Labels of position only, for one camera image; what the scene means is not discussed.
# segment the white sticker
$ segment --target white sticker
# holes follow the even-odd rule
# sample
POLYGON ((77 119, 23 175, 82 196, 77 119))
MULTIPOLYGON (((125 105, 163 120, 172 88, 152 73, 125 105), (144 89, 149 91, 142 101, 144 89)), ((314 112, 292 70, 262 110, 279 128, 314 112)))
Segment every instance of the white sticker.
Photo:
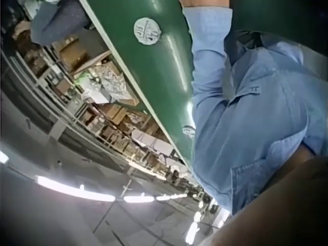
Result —
POLYGON ((160 28, 156 21, 144 17, 134 24, 134 35, 144 45, 153 45, 160 38, 160 28))

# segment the shirt sleeve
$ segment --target shirt sleeve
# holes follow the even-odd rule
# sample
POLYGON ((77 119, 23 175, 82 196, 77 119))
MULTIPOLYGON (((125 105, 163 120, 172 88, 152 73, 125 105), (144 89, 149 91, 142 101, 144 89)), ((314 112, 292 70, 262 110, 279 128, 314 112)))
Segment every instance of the shirt sleeve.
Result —
POLYGON ((207 123, 216 125, 226 109, 222 89, 227 59, 224 39, 231 28, 232 9, 184 8, 183 13, 193 39, 193 118, 199 131, 207 123))

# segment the blue work shirt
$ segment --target blue work shirt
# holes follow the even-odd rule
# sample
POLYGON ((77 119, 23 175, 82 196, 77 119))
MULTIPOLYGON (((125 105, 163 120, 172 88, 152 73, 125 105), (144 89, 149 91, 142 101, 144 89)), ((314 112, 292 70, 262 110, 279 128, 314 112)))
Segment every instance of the blue work shirt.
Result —
POLYGON ((192 172, 235 214, 254 200, 301 143, 326 155, 328 83, 302 65, 297 46, 246 50, 232 66, 235 94, 223 97, 224 39, 232 10, 185 8, 193 38, 192 172))

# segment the hand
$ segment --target hand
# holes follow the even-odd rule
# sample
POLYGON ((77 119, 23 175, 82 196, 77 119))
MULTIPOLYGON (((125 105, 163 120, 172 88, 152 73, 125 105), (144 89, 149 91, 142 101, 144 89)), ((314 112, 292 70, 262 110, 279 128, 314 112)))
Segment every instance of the hand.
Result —
POLYGON ((183 7, 225 7, 228 8, 230 0, 180 0, 183 7))

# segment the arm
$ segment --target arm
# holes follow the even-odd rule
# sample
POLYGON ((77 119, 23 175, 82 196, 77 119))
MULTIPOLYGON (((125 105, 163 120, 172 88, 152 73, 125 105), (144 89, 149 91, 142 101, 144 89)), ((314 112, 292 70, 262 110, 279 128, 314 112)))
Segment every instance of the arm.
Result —
POLYGON ((191 1, 206 6, 183 10, 193 38, 192 53, 195 67, 192 81, 193 118, 197 128, 202 128, 206 122, 210 122, 214 127, 226 109, 222 90, 227 58, 224 39, 231 28, 232 10, 218 7, 224 6, 222 2, 228 2, 229 5, 229 1, 191 1))

